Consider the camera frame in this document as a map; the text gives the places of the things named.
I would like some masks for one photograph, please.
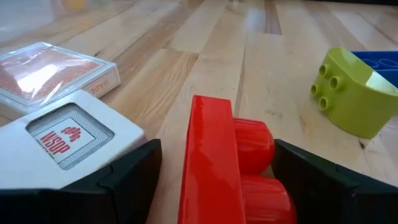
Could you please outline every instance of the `blue toy block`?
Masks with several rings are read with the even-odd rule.
[[[353,54],[398,88],[398,51],[357,51]]]

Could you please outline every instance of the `lime green duplo brick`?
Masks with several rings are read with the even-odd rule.
[[[371,139],[398,112],[398,89],[342,47],[331,48],[311,94],[342,130]]]

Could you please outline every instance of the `wooden floor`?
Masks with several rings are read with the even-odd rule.
[[[398,186],[398,121],[372,141],[332,125],[309,89],[326,51],[398,50],[398,8],[278,0],[3,0],[0,54],[38,41],[117,63],[102,100],[161,138],[148,223],[176,223],[192,95],[230,99],[275,138]]]

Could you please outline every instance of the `red cylinder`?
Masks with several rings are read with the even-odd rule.
[[[296,224],[292,199],[277,180],[263,176],[241,176],[247,224]]]
[[[274,138],[261,121],[235,118],[235,135],[241,175],[261,174],[274,157]]]

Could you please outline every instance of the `red plastic piece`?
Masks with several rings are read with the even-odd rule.
[[[261,121],[235,118],[234,123],[241,175],[263,173],[275,153],[271,132]]]
[[[279,180],[243,175],[241,181],[247,224],[297,222],[292,199]]]
[[[194,96],[187,133],[178,224],[244,224],[229,100]]]

